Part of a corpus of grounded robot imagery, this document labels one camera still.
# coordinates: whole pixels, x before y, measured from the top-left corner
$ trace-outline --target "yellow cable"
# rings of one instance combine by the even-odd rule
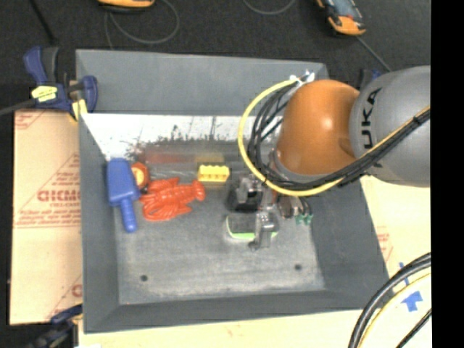
[[[313,194],[319,194],[320,192],[324,192],[328,190],[329,188],[335,186],[339,181],[341,181],[341,178],[338,179],[337,181],[330,182],[327,184],[324,184],[320,187],[309,189],[306,191],[293,191],[291,189],[286,189],[282,188],[280,186],[275,185],[274,183],[270,182],[267,180],[267,178],[253,165],[251,160],[248,157],[247,151],[245,149],[244,145],[244,129],[245,129],[245,123],[247,121],[247,118],[249,114],[252,112],[252,110],[256,107],[258,103],[260,103],[266,96],[269,94],[273,93],[274,91],[277,91],[280,88],[283,88],[285,86],[291,85],[292,83],[295,83],[298,81],[298,79],[294,80],[285,80],[282,81],[281,83],[275,84],[274,86],[271,86],[270,88],[264,90],[260,95],[258,95],[255,99],[252,100],[252,102],[248,105],[248,107],[245,109],[245,112],[241,116],[240,123],[239,123],[239,134],[238,134],[238,143],[239,143],[239,151],[242,159],[244,160],[246,166],[252,171],[254,175],[258,179],[260,179],[262,182],[264,182],[267,186],[272,188],[274,191],[277,191],[280,194],[285,194],[287,196],[310,196]]]
[[[403,289],[398,291],[376,314],[376,316],[372,319],[370,322],[369,326],[365,329],[364,334],[361,336],[360,343],[357,345],[357,348],[361,348],[369,334],[372,332],[374,325],[376,324],[376,321],[382,316],[385,315],[388,311],[390,311],[393,307],[396,307],[398,305],[397,300],[401,299],[403,300],[403,296],[410,292],[411,289],[416,288],[418,289],[419,286],[422,283],[425,283],[429,278],[431,277],[431,273],[427,273],[425,275],[422,275],[421,277],[417,278],[413,282],[411,282],[409,285],[406,285]]]
[[[293,80],[285,80],[282,81],[281,83],[277,83],[274,86],[271,86],[270,88],[264,90],[261,94],[259,94],[255,99],[251,101],[251,103],[248,105],[248,107],[245,109],[245,112],[241,116],[240,123],[239,123],[239,133],[238,133],[238,143],[239,143],[239,151],[241,158],[245,162],[246,166],[252,171],[252,173],[260,179],[263,183],[265,183],[269,188],[273,189],[274,191],[277,191],[280,194],[284,194],[287,196],[297,196],[297,197],[302,197],[302,196],[312,196],[314,194],[319,194],[321,192],[327,191],[328,189],[336,186],[340,181],[343,180],[343,178],[336,179],[332,182],[323,184],[319,187],[308,189],[306,191],[294,191],[291,189],[287,188],[282,188],[280,186],[277,186],[276,184],[268,181],[268,179],[253,165],[252,161],[249,159],[247,150],[245,149],[244,145],[244,129],[245,129],[245,123],[247,122],[247,118],[249,114],[252,112],[252,110],[257,106],[258,103],[260,103],[266,96],[269,94],[273,93],[274,91],[277,91],[285,86],[291,85],[292,83],[297,82],[299,79],[293,79]],[[422,111],[420,111],[417,115],[414,117],[420,117],[424,112],[428,111],[430,109],[430,106],[427,106],[424,108]],[[391,132],[388,136],[386,136],[384,139],[382,139],[380,142],[378,142],[374,147],[372,147],[369,151],[365,152],[360,158],[364,157],[366,154],[375,151],[377,148],[379,148],[382,144],[387,142],[390,138],[394,137],[397,133],[401,131],[401,129],[408,124],[414,117],[411,117],[406,123],[403,125],[399,126],[396,130]]]

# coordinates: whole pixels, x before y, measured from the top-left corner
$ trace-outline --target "green object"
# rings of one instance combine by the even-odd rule
[[[304,224],[309,225],[311,223],[313,215],[312,214],[298,214],[295,216],[295,223],[297,225]]]
[[[256,214],[232,214],[225,219],[227,232],[233,239],[254,240],[254,229],[256,226]]]

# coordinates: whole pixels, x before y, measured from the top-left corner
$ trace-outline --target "blue plastic toy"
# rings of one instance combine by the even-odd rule
[[[140,191],[133,176],[129,161],[114,158],[107,166],[108,202],[111,206],[119,206],[126,232],[137,230],[137,219],[133,211],[133,201],[140,197]]]

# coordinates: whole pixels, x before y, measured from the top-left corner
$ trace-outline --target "blue arrow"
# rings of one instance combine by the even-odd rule
[[[399,267],[400,268],[403,268],[404,266],[405,265],[403,264],[403,262],[399,262]],[[409,280],[407,278],[405,278],[405,283],[406,283],[406,286],[409,285]],[[423,299],[422,299],[422,296],[421,296],[421,292],[420,291],[414,291],[408,297],[404,298],[402,300],[402,303],[406,304],[407,310],[409,312],[413,312],[415,310],[418,310],[415,303],[422,302],[422,301],[423,301]]]

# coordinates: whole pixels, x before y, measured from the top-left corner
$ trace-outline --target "kuka logo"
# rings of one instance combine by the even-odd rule
[[[372,143],[372,134],[370,133],[370,116],[372,115],[372,111],[374,109],[374,103],[376,103],[376,95],[381,90],[381,88],[373,91],[369,94],[366,102],[370,104],[369,109],[362,110],[362,121],[361,121],[361,134],[367,137],[366,142],[364,143],[365,149],[371,149],[373,147]]]
[[[37,192],[37,199],[42,202],[55,201],[79,201],[80,191],[78,190],[43,190]]]

